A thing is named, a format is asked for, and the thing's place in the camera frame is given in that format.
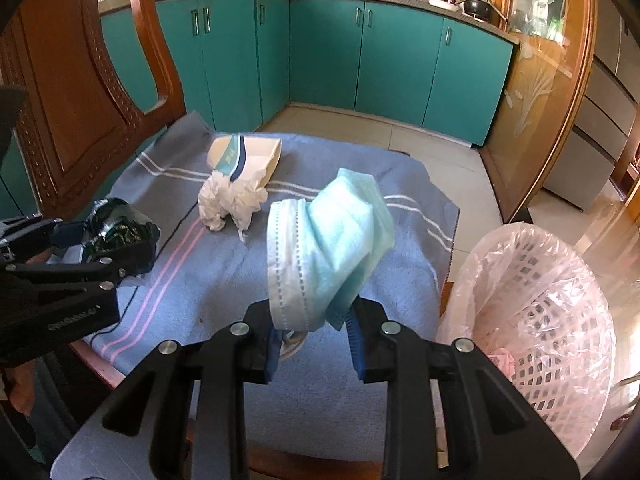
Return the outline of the person's left hand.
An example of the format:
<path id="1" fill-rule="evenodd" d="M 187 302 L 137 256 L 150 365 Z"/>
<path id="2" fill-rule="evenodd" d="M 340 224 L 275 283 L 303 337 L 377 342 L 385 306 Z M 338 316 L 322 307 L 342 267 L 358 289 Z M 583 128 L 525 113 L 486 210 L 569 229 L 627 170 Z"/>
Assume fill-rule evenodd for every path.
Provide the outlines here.
<path id="1" fill-rule="evenodd" d="M 8 368 L 11 391 L 9 400 L 21 414 L 29 416 L 35 404 L 35 362 L 29 361 L 15 368 Z"/>

